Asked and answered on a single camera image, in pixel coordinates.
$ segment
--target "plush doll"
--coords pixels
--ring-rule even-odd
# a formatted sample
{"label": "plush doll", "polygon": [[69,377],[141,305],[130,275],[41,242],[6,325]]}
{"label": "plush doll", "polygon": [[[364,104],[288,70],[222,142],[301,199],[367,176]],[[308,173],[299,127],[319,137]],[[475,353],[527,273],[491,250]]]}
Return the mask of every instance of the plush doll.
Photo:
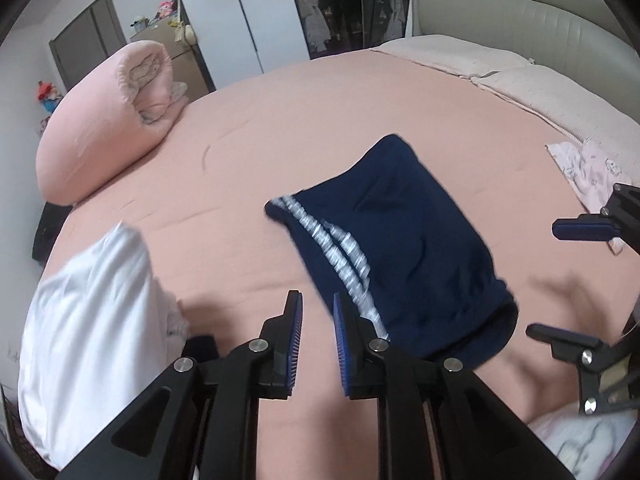
{"label": "plush doll", "polygon": [[158,7],[158,18],[162,20],[163,18],[171,15],[172,12],[174,12],[174,3],[162,2],[160,7]]}
{"label": "plush doll", "polygon": [[38,81],[38,101],[44,106],[44,109],[50,114],[56,109],[59,102],[62,101],[62,94],[53,83]]}

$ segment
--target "pink bedsheet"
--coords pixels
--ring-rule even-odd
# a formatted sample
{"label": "pink bedsheet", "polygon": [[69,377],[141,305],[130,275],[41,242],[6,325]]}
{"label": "pink bedsheet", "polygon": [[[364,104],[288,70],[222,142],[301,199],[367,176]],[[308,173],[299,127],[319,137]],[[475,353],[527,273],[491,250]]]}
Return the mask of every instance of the pink bedsheet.
{"label": "pink bedsheet", "polygon": [[484,237],[520,305],[516,333],[479,375],[525,420],[576,399],[573,369],[524,329],[541,321],[614,340],[640,257],[552,237],[555,218],[582,212],[545,150],[559,132],[468,81],[385,54],[290,66],[188,105],[161,146],[71,213],[46,274],[123,219],[142,230],[193,329],[213,332],[222,352],[255,337],[299,289],[298,383],[289,401],[261,403],[258,478],[377,478],[375,402],[344,399],[332,320],[262,207],[343,172],[390,132]]}

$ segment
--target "gray door frame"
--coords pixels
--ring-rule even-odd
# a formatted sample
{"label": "gray door frame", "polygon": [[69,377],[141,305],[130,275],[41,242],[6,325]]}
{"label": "gray door frame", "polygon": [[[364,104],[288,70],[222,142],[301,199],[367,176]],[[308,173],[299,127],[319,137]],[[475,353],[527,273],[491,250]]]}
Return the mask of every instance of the gray door frame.
{"label": "gray door frame", "polygon": [[[62,29],[62,31],[53,39],[49,41],[49,48],[51,49],[51,54],[53,55],[53,59],[54,62],[56,63],[56,67],[58,69],[58,72],[60,73],[60,77],[62,78],[62,82],[64,83],[66,90],[69,91],[71,90],[71,84],[69,81],[69,78],[64,70],[64,67],[62,65],[62,61],[60,60],[60,55],[58,54],[58,51],[56,50],[56,40],[60,37],[60,35],[62,35],[71,25],[73,25],[82,15],[84,15],[85,12],[89,11],[89,14],[91,15],[91,18],[94,22],[94,27],[96,32],[98,33],[98,38],[100,39],[100,44],[102,45],[102,49],[104,50],[104,56],[105,58],[109,57],[109,54],[107,52],[107,48],[104,44],[104,40],[102,38],[102,35],[100,33],[100,28],[98,27],[98,22],[95,19],[95,15],[94,12],[92,10],[92,7],[100,0],[94,0],[92,1],[92,3],[82,12],[80,12],[80,14],[78,14],[64,29]],[[127,44],[127,40],[124,37],[124,32],[122,31],[122,26],[120,25],[120,20],[118,19],[118,15],[116,14],[116,9],[113,6],[113,0],[104,0],[105,3],[107,4],[107,9],[109,11],[109,16],[111,18],[111,23],[113,23],[113,28],[116,31],[116,36],[118,37],[118,40],[120,41],[121,46],[125,46]]]}

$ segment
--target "black clamp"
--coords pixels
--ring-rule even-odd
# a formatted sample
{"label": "black clamp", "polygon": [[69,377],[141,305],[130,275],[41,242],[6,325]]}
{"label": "black clamp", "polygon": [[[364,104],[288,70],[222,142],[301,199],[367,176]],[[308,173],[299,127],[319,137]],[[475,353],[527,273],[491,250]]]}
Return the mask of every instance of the black clamp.
{"label": "black clamp", "polygon": [[380,480],[573,479],[458,359],[408,356],[347,296],[334,299],[334,325],[345,394],[378,400]]}
{"label": "black clamp", "polygon": [[198,468],[200,478],[255,480],[258,401],[290,396],[301,329],[302,294],[290,290],[259,338],[201,364],[177,359],[57,478],[191,480]]}
{"label": "black clamp", "polygon": [[640,408],[640,397],[635,397],[630,386],[640,378],[640,370],[628,372],[611,384],[603,384],[603,373],[640,348],[640,330],[633,328],[615,345],[609,346],[601,339],[562,330],[540,323],[527,326],[527,335],[551,345],[554,359],[571,363],[578,370],[580,386],[580,412],[585,415],[601,415],[622,410]]}
{"label": "black clamp", "polygon": [[[609,241],[622,238],[640,254],[640,188],[614,184],[613,193],[599,214],[582,214],[578,218],[559,218],[552,226],[559,240]],[[609,346],[604,341],[569,330],[539,323],[527,327],[527,335],[551,345],[553,358],[574,364],[580,386],[580,412],[585,415],[640,408],[634,395],[634,383],[640,372],[629,372],[611,384],[603,384],[603,373],[640,349],[640,330],[632,318],[623,338]]]}

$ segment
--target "beige headboard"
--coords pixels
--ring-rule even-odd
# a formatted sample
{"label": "beige headboard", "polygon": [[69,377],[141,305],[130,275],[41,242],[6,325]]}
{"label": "beige headboard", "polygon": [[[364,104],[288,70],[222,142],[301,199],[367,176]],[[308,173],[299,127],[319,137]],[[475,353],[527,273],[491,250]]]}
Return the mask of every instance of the beige headboard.
{"label": "beige headboard", "polygon": [[640,122],[640,58],[603,0],[412,0],[413,36],[532,58]]}

